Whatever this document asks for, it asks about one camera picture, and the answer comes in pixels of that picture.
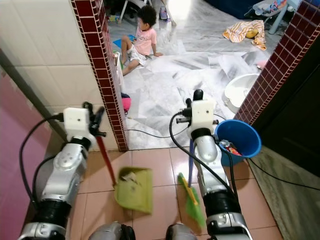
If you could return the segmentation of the grey-brown floor mat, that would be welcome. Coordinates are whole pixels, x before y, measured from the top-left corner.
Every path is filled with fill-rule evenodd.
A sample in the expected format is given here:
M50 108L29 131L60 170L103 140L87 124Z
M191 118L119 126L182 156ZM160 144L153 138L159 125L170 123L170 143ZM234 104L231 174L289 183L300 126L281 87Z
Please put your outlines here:
M284 240L320 240L320 177L263 146L249 162Z

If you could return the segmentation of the blue plastic bucket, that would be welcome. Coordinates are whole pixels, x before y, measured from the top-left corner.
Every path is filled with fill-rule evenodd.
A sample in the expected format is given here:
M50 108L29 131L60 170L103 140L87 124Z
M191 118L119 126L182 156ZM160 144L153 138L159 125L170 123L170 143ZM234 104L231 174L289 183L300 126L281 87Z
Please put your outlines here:
M221 147L221 165L231 167L244 159L253 158L261 151L262 140L254 128L238 119L226 119L217 125L214 130L215 137L220 140L228 140L242 153L241 156L224 151Z

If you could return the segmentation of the silver right robot leg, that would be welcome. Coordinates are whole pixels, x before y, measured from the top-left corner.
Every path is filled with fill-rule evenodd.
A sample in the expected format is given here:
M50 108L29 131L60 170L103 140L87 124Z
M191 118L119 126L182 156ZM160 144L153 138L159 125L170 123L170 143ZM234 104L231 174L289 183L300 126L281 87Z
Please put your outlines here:
M198 240L198 237L193 233L190 227L176 222L167 227L165 240Z

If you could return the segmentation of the dark wooden door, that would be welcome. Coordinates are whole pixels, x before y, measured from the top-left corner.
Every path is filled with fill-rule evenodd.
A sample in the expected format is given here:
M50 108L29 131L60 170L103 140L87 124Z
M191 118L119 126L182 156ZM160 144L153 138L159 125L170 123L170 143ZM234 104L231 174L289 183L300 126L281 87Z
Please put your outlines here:
M298 66L256 123L265 147L320 177L320 62Z

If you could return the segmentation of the orange striped towel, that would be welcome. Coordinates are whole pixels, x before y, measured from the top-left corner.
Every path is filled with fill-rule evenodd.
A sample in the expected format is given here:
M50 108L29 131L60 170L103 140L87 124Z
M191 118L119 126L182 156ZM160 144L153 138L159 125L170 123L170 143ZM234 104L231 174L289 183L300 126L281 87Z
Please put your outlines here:
M242 42L246 38L246 33L249 30L257 29L259 34L252 39L252 44L260 50L266 51L265 39L265 22L263 20L252 20L250 22L237 22L227 27L222 36L233 43Z

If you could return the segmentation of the silver left robot leg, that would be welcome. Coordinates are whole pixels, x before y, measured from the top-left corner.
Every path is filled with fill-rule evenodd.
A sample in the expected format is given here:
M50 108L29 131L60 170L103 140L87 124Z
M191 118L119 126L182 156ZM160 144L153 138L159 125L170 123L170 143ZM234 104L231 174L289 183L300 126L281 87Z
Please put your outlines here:
M132 226L114 221L98 227L88 240L136 240L136 236Z

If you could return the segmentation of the green dustpan with red handle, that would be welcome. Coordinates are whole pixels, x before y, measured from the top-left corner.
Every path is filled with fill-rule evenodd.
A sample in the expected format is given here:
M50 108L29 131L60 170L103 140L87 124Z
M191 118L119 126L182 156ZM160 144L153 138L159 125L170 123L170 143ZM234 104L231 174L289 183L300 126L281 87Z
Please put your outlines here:
M115 191L115 201L122 208L144 214L153 213L153 170L148 167L126 166L115 174L102 137L96 137L98 148L107 167Z

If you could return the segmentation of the white chair legs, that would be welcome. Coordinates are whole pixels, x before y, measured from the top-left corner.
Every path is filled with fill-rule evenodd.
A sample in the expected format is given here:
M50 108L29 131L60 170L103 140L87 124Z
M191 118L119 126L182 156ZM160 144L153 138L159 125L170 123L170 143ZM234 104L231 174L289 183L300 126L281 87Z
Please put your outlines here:
M126 18L134 18L134 14L144 6L156 6L158 7L157 13L159 13L160 7L165 6L170 16L170 22L175 24L171 11L169 9L169 0L118 0L122 2L121 7L117 7L116 22L121 24Z

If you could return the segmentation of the small purple bottle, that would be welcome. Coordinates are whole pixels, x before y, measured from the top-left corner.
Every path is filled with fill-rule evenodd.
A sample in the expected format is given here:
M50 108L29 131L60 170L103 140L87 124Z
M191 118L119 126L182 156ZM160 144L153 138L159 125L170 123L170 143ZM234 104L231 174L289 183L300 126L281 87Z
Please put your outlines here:
M166 6L160 7L160 9L158 10L158 18L165 22L170 20L170 15Z

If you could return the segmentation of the green broom with blue handle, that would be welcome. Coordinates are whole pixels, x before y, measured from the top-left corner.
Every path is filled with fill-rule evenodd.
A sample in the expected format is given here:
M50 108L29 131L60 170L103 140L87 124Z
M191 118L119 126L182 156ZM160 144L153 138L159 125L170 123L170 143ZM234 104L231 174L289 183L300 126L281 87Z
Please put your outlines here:
M206 216L201 210L201 197L199 197L199 192L194 186L194 179L197 178L197 172L194 172L197 168L192 157L192 154L194 154L194 142L190 141L189 146L185 149L182 148L182 150L187 155L187 166L185 172L178 174L177 182L185 190L186 213L195 222L196 226L202 230L206 225Z

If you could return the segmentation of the white plastic basin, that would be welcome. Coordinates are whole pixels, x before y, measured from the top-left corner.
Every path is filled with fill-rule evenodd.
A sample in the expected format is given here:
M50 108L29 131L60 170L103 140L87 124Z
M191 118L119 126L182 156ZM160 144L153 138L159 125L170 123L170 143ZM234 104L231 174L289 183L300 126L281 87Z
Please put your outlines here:
M222 94L222 100L233 114L239 112L243 101L247 98L250 89L258 77L258 73L243 74L233 78L233 80L226 85L224 93Z

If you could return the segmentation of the pink door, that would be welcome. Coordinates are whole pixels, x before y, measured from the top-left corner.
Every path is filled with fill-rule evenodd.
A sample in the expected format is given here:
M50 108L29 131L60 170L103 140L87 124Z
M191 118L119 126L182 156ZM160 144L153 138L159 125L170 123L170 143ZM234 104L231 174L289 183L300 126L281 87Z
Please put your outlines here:
M30 207L19 149L42 114L0 64L0 240L18 240Z

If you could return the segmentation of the pink and black ball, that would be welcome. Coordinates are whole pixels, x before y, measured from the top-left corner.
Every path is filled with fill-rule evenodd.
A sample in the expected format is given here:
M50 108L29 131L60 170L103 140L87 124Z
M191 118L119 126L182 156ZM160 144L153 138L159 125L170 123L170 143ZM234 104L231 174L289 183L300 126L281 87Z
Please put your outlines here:
M132 103L131 97L126 93L121 93L121 100L124 112L128 114Z

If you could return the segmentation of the red and white wrapper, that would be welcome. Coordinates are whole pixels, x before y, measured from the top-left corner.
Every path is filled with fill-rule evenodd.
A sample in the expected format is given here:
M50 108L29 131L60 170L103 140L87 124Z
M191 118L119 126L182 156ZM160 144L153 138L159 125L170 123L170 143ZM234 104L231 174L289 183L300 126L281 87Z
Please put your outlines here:
M240 151L238 151L238 149L235 147L235 145L228 140L224 140L224 139L220 140L219 146L221 146L222 149L224 151L226 151L226 153L233 154L235 156L240 156L240 157L243 156L243 154L240 153Z

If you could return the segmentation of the silver robot leg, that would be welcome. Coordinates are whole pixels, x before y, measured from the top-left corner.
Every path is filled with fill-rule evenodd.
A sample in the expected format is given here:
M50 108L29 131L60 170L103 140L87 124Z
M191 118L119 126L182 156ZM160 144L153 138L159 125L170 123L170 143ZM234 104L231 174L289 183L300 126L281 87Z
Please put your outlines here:
M88 240L136 240L136 236L132 226L114 221L98 227Z
M198 237L193 233L190 227L176 222L167 227L165 240L198 240Z

